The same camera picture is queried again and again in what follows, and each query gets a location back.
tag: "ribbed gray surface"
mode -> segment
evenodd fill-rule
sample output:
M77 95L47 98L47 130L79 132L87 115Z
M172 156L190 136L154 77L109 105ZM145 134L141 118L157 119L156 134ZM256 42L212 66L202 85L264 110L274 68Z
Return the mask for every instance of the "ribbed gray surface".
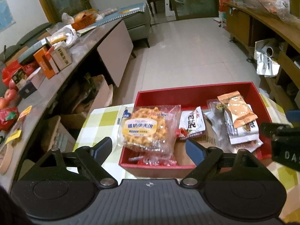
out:
M33 222L45 225L281 224L277 219L244 223L224 218L206 205L198 191L181 188L175 180L129 179L118 188L101 191L87 210L72 218Z

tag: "yellow sticky note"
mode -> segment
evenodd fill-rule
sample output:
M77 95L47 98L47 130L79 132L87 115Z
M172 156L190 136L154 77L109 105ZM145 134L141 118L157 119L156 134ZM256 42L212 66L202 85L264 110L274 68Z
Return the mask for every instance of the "yellow sticky note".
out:
M18 119L20 119L23 116L26 116L28 113L30 113L32 106L27 107L23 112L21 112Z
M20 137L22 130L16 130L6 140L5 144Z

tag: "orange box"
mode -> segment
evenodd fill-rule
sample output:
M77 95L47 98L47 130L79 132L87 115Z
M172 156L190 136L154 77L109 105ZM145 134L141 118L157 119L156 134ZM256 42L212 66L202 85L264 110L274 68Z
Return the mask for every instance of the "orange box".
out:
M45 76L50 79L55 75L55 71L53 70L50 62L46 58L46 53L47 53L47 47L44 46L43 48L39 49L35 54L34 58L42 68Z

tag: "blue map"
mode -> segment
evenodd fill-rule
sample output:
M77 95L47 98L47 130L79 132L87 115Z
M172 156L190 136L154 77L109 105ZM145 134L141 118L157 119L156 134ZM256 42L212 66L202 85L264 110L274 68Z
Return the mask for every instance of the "blue map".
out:
M15 23L6 0L0 0L0 32Z

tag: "metal screw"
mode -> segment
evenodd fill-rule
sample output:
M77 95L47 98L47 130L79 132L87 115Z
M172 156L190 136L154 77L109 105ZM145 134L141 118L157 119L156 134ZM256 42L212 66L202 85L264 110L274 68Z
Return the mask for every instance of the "metal screw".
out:
M111 186L115 183L115 181L112 178L104 178L100 181L100 184L104 186Z
M183 183L188 186L193 186L193 185L196 185L198 183L198 181L194 178L185 178L183 180Z

